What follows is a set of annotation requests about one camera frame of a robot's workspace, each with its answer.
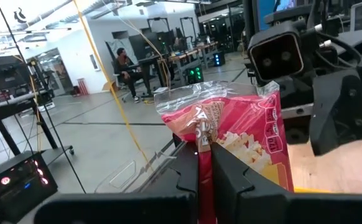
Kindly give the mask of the long wooden workbench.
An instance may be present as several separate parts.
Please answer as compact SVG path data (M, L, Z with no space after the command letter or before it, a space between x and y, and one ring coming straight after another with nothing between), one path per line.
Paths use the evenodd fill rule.
M218 52L218 41L210 44L204 44L195 47L193 50L189 50L178 55L170 56L169 61L176 64L174 69L175 74L179 76L180 85L185 86L187 84L186 69L201 66L203 69L208 69L208 59Z

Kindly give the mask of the computer tower with green lights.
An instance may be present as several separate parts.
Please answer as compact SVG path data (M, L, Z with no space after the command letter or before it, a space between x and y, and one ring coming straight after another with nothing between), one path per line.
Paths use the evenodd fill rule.
M202 67L196 66L193 68L186 69L187 84L192 85L204 81Z

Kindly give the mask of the large computer monitor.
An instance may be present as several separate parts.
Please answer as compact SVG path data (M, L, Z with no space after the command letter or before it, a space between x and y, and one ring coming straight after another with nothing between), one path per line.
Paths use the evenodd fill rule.
M259 30L265 30L269 26L264 22L264 16L284 9L293 8L296 6L296 0L279 0L279 5L276 9L277 0L257 0L258 26Z

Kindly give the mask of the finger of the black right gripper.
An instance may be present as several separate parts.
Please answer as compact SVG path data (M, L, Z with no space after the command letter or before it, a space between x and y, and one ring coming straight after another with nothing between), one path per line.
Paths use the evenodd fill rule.
M309 139L316 156L362 140L362 83L356 70L313 80Z

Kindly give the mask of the clear plastic container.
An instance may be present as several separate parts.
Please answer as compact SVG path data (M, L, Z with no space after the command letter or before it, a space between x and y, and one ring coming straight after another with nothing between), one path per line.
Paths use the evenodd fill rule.
M142 192L167 169L176 158L179 149L156 151L145 160L141 152L128 159L106 176L95 188L96 194Z

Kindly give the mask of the person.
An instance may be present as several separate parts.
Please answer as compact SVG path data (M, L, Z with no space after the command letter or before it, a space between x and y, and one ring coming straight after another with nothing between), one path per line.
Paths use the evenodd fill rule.
M144 79L141 68L130 68L130 66L134 65L134 63L128 57L125 48L118 48L116 54L118 57L114 63L115 74L118 74L119 79L128 86L134 102L138 103L140 102L140 98L136 94L134 84L138 80Z

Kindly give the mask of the black desktop computer tower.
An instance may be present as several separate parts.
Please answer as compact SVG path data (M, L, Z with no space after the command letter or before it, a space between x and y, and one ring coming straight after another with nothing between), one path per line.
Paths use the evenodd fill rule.
M24 152L0 164L0 220L16 223L58 185L40 152Z

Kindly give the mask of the red striped bin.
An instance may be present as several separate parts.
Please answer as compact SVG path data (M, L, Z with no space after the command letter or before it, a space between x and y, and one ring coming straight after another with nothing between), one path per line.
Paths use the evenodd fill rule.
M89 95L89 91L84 78L79 78L78 80L78 89L80 95Z

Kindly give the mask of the yellow plastic basket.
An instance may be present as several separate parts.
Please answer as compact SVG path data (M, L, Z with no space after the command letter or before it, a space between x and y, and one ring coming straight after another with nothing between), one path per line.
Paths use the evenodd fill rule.
M312 188L305 188L305 187L294 187L295 193L310 193L310 194L330 194L332 191L329 190L322 190L322 189L312 189Z

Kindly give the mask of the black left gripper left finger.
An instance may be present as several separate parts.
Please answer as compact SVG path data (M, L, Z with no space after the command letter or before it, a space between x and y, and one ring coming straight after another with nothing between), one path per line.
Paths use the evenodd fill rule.
M183 142L140 189L62 194L37 210L33 224L197 224L197 171L197 147Z

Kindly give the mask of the red popcorn bag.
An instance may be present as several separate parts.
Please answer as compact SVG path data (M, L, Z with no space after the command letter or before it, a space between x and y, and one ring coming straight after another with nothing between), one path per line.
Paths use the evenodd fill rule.
M157 93L154 101L166 126L181 140L197 145L199 224L216 224L213 143L265 178L293 191L280 88L276 82L262 87L201 82Z

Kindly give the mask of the pale fabric sheet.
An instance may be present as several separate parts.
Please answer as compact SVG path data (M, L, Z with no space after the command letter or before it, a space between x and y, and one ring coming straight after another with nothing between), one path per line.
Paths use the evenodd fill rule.
M105 44L112 58L112 61L115 61L115 59L118 57L117 50L119 48L123 48L126 51L127 56L131 59L131 61L134 64L138 64L138 59L134 54L134 49L129 39L113 39L106 41Z

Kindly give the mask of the computer tower with blue lights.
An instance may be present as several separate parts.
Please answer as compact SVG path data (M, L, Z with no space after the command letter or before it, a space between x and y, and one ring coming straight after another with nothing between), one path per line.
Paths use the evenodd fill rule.
M219 52L213 54L213 64L215 67L220 67L225 64L224 51L219 51Z

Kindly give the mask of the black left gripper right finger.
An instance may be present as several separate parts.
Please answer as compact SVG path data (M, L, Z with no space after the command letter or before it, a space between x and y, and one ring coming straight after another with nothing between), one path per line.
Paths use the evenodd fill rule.
M362 194L289 192L217 143L211 161L219 224L362 224Z

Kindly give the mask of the black rolling table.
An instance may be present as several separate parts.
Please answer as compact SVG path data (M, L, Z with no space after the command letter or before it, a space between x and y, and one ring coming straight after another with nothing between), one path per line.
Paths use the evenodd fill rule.
M52 136L52 133L49 130L49 127L47 126L47 123L45 122L40 110L38 109L39 103L42 104L42 106L45 108L45 112L47 116L49 117L49 120L52 124L52 128L55 129L55 126L51 120L51 117L48 112L48 108L45 106L45 104L50 100L49 93L46 91L41 91L40 93L28 93L26 95L18 96L13 99L10 99L8 101L2 101L0 102L0 133L4 140L6 141L7 145L9 146L11 152L17 156L21 152L13 140L12 136L10 135L9 131L5 127L3 120L15 116L20 112L23 112L25 110L32 109L34 113L36 114L37 122L39 126L42 128L43 133L45 134L47 140L49 141L52 149L58 149L58 145L55 141L55 139Z

